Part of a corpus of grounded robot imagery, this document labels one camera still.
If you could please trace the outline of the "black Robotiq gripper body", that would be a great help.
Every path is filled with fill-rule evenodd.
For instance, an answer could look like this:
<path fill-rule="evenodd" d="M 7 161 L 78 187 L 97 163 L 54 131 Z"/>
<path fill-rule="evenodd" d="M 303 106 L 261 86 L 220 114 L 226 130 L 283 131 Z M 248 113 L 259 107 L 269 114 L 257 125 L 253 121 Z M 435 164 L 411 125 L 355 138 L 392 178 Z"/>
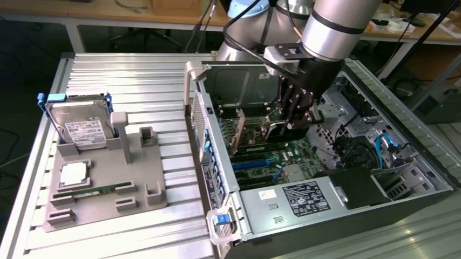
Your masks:
<path fill-rule="evenodd" d="M 285 79 L 280 79 L 280 97 L 285 96 L 293 85 L 295 90 L 305 90 L 315 98 L 320 98 L 331 88 L 344 65 L 344 59 L 337 62 L 320 58 L 301 60 L 296 76 L 284 75 Z"/>

